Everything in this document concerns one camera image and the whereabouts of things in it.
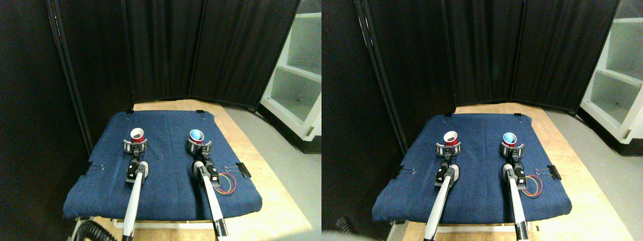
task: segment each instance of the black cable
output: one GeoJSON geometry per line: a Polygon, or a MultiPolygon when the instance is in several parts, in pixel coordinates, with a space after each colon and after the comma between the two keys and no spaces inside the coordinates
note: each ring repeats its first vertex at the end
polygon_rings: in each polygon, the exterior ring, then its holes
{"type": "Polygon", "coordinates": [[[116,241],[108,230],[92,220],[87,220],[78,227],[74,241],[85,240],[85,238],[92,241],[116,241]]]}

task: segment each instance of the black binder clip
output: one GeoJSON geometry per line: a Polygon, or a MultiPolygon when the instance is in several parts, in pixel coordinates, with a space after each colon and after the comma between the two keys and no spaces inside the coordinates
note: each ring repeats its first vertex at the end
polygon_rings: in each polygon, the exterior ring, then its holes
{"type": "Polygon", "coordinates": [[[397,179],[400,175],[404,175],[404,174],[411,174],[411,175],[415,175],[415,168],[413,168],[413,169],[406,169],[406,168],[404,168],[404,165],[400,165],[400,167],[399,167],[399,169],[398,169],[398,171],[397,171],[397,175],[395,176],[395,178],[394,178],[394,179],[397,179]]]}
{"type": "Polygon", "coordinates": [[[89,164],[89,165],[87,166],[87,171],[85,172],[85,175],[87,175],[87,173],[89,173],[89,172],[91,172],[91,171],[95,171],[95,170],[100,170],[100,171],[102,171],[102,170],[105,170],[105,165],[100,165],[100,166],[98,166],[98,165],[94,165],[92,162],[88,162],[88,164],[89,164]]]}
{"type": "Polygon", "coordinates": [[[558,169],[556,169],[555,165],[547,165],[546,169],[538,169],[537,168],[536,169],[536,175],[540,175],[540,174],[550,175],[550,176],[552,176],[552,178],[554,178],[554,180],[563,180],[563,178],[561,177],[561,174],[558,173],[558,169]],[[551,174],[546,174],[546,173],[542,172],[542,171],[546,171],[546,170],[549,170],[549,173],[551,173],[551,174]]]}
{"type": "Polygon", "coordinates": [[[514,113],[514,116],[518,118],[518,121],[520,121],[520,123],[522,123],[522,114],[514,113]]]}
{"type": "Polygon", "coordinates": [[[226,172],[237,172],[242,174],[244,177],[252,177],[252,175],[250,175],[250,171],[248,171],[248,168],[246,168],[246,165],[244,163],[237,163],[237,166],[232,166],[232,167],[224,166],[223,170],[225,170],[226,172]],[[239,171],[228,170],[232,168],[238,168],[239,171]]]}
{"type": "Polygon", "coordinates": [[[204,120],[205,120],[205,111],[203,111],[203,110],[197,110],[197,113],[199,113],[199,114],[201,115],[201,119],[204,119],[204,120]]]}
{"type": "Polygon", "coordinates": [[[126,115],[125,115],[125,120],[129,120],[131,118],[132,114],[134,114],[134,110],[127,111],[126,115]]]}

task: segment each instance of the gray floor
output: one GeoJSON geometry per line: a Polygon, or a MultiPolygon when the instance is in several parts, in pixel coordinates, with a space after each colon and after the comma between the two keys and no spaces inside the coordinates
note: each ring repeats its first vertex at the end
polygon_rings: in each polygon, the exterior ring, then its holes
{"type": "Polygon", "coordinates": [[[322,155],[303,154],[262,118],[223,105],[250,139],[315,230],[322,228],[322,155]]]}
{"type": "Polygon", "coordinates": [[[643,157],[623,157],[583,122],[545,109],[581,158],[634,240],[643,240],[643,157]]]}

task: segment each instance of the blue fabric cover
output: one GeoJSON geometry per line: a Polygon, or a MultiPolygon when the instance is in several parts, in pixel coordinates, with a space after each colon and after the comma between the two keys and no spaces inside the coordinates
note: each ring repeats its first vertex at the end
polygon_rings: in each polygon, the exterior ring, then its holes
{"type": "MultiPolygon", "coordinates": [[[[78,179],[67,195],[64,217],[125,217],[132,192],[132,184],[125,182],[125,173],[132,154],[123,151],[123,139],[129,140],[129,132],[140,127],[149,142],[142,159],[149,163],[149,174],[141,188],[136,219],[211,219],[204,188],[192,176],[194,159],[186,150],[190,131],[199,129],[205,135],[203,143],[212,141],[211,157],[218,172],[224,172],[224,166],[236,166],[240,161],[214,123],[214,115],[204,113],[205,120],[201,115],[195,111],[115,114],[89,158],[94,165],[105,165],[105,170],[91,171],[78,179]]],[[[237,189],[232,196],[217,193],[223,216],[230,218],[259,211],[262,200],[251,179],[236,172],[232,175],[237,178],[237,189]]],[[[228,187],[223,178],[221,188],[227,190],[228,187]]]]}
{"type": "MultiPolygon", "coordinates": [[[[435,186],[435,174],[442,157],[435,153],[435,144],[443,144],[443,135],[455,130],[462,142],[462,151],[453,163],[460,167],[460,179],[449,192],[442,224],[499,224],[511,223],[508,187],[502,177],[506,163],[500,153],[503,134],[513,132],[518,137],[516,146],[524,143],[522,163],[525,175],[535,175],[535,168],[551,165],[543,146],[531,127],[531,118],[513,114],[454,114],[451,117],[434,116],[424,126],[419,137],[406,153],[402,165],[415,168],[415,175],[404,174],[392,179],[377,197],[373,220],[410,220],[426,222],[440,187],[435,186]]],[[[560,180],[540,175],[545,189],[537,199],[520,192],[525,217],[528,221],[565,215],[572,203],[560,180]]],[[[528,191],[535,185],[528,181],[528,191]]]]}

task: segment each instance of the red wire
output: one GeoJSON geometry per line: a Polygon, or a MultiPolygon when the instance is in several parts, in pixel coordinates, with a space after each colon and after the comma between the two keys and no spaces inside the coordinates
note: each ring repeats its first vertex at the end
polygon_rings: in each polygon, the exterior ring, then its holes
{"type": "Polygon", "coordinates": [[[540,190],[537,190],[538,192],[537,192],[536,194],[531,194],[531,192],[527,191],[526,189],[525,189],[525,190],[523,190],[523,192],[525,192],[525,193],[527,193],[527,194],[529,194],[529,195],[531,195],[531,196],[538,196],[538,195],[540,195],[540,193],[541,193],[541,192],[543,192],[543,180],[542,180],[542,179],[540,179],[540,177],[538,177],[537,175],[528,175],[528,177],[535,177],[535,178],[537,178],[537,179],[540,181],[540,190]]]}
{"type": "Polygon", "coordinates": [[[538,180],[540,181],[540,191],[538,191],[538,193],[536,193],[536,196],[538,196],[538,195],[540,195],[541,192],[543,192],[543,188],[545,187],[545,185],[543,184],[543,180],[540,179],[540,177],[538,177],[537,175],[530,175],[530,177],[538,178],[538,180]]]}
{"type": "Polygon", "coordinates": [[[222,189],[221,189],[221,188],[219,188],[219,187],[215,187],[215,188],[217,188],[219,191],[221,191],[221,194],[230,194],[230,193],[233,193],[233,192],[235,191],[235,189],[237,189],[237,179],[235,178],[235,176],[234,176],[234,175],[232,175],[232,174],[229,174],[228,172],[221,172],[221,173],[219,173],[219,175],[227,175],[227,176],[229,176],[229,177],[232,177],[232,180],[234,180],[234,181],[235,181],[235,184],[234,184],[234,186],[232,186],[232,190],[230,190],[230,192],[226,192],[226,191],[222,190],[222,189]]]}

